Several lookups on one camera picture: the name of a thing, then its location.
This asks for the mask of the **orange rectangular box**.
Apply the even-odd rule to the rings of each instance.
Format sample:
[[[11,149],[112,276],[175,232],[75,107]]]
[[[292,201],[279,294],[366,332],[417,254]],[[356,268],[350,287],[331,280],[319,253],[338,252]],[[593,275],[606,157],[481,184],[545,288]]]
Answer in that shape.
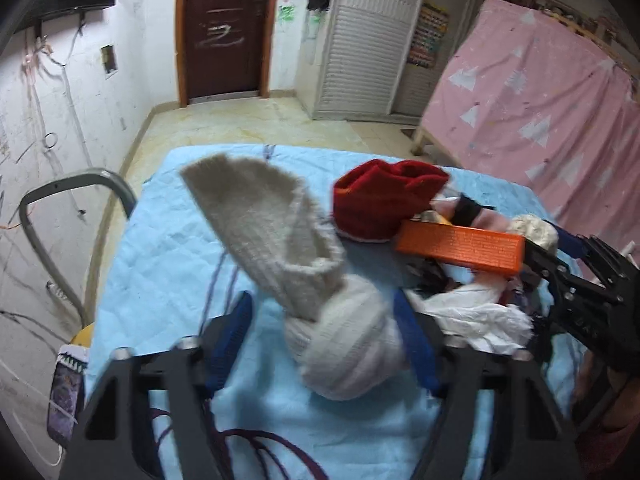
[[[395,249],[404,255],[510,278],[521,271],[525,243],[526,238],[516,234],[406,221],[396,237]]]

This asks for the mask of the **smartphone with patterned case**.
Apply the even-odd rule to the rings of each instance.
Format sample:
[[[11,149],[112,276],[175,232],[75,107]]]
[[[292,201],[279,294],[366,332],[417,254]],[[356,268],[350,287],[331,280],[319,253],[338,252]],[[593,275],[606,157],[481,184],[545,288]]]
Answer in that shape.
[[[85,405],[85,371],[89,349],[64,344],[56,357],[49,394],[47,433],[62,448],[67,448]]]

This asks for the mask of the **red knitted hat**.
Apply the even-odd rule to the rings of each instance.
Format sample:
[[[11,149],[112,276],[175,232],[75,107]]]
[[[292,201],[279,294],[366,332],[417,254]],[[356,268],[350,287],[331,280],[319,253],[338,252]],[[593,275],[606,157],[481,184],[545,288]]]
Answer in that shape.
[[[334,226],[351,240],[385,243],[402,222],[430,208],[448,181],[449,174],[427,162],[371,159],[335,181]]]

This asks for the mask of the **white louvered wardrobe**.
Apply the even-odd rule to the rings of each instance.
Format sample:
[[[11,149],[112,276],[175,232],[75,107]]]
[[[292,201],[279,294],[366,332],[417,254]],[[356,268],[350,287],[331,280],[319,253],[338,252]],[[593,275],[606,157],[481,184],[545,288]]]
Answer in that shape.
[[[307,22],[295,92],[311,118],[414,125],[483,0],[331,0]],[[423,3],[449,14],[433,68],[408,63]]]

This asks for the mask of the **pink tree-print curtain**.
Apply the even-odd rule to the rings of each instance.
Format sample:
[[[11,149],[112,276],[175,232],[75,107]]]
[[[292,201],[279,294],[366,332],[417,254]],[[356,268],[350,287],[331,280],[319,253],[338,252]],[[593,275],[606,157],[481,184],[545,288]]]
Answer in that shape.
[[[463,168],[530,188],[567,231],[638,242],[631,78],[553,18],[485,0],[421,126]]]

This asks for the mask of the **dark red wooden door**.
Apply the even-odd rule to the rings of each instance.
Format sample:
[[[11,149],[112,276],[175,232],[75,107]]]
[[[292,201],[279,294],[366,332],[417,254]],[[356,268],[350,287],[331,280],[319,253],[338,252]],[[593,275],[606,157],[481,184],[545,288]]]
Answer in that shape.
[[[176,0],[182,106],[268,96],[277,0]]]

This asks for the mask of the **white tissue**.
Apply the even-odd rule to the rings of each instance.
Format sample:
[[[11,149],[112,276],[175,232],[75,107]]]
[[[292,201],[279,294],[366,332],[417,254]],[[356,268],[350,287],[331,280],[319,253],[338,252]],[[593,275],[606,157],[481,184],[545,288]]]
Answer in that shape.
[[[510,356],[534,334],[533,321],[515,304],[500,304],[508,281],[477,273],[471,283],[428,298],[406,289],[416,312],[431,315],[447,336],[459,336],[478,351]]]

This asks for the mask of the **light blue bed sheet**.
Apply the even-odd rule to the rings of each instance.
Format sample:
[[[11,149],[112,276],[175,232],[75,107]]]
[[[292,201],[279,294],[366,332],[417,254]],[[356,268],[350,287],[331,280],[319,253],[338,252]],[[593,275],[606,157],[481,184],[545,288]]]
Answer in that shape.
[[[195,334],[239,292],[252,292],[254,320],[227,385],[213,400],[218,430],[241,479],[405,479],[418,462],[438,404],[409,372],[359,399],[333,402],[299,379],[284,338],[283,311],[235,270],[183,184],[183,166],[216,153],[269,159],[306,180],[321,207],[363,153],[265,146],[195,145],[170,151],[142,191],[103,294],[86,375],[94,386],[119,347],[139,354]]]

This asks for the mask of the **cream fuzzy ball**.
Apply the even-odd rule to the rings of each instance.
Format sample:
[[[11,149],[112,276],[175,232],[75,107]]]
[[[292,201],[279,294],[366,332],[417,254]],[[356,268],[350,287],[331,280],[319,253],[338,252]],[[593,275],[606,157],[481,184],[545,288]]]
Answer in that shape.
[[[533,214],[521,214],[514,217],[506,228],[510,234],[521,235],[544,249],[546,252],[555,255],[558,250],[559,234],[551,223]]]

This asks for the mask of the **colourful wall chart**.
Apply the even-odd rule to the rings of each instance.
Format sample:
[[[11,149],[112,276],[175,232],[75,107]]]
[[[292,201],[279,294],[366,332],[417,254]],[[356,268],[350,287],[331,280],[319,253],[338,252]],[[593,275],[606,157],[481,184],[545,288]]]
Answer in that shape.
[[[449,14],[431,3],[423,3],[416,21],[408,53],[408,63],[433,68],[446,35]]]

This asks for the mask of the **pink black sock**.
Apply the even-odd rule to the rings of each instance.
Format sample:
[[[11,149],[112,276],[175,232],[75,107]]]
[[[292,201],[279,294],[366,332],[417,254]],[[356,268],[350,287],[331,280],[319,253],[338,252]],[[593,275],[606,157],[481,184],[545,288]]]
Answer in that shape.
[[[454,226],[495,232],[506,232],[510,226],[508,217],[495,209],[480,205],[464,194],[433,200],[432,208]]]

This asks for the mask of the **beige knitted sock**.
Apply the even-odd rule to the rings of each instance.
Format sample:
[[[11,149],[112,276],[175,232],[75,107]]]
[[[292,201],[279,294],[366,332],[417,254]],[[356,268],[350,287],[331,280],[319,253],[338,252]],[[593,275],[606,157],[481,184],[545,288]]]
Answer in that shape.
[[[348,272],[344,246],[302,178],[226,154],[180,174],[228,254],[283,308],[285,340],[306,387],[352,400],[405,367],[392,303]]]

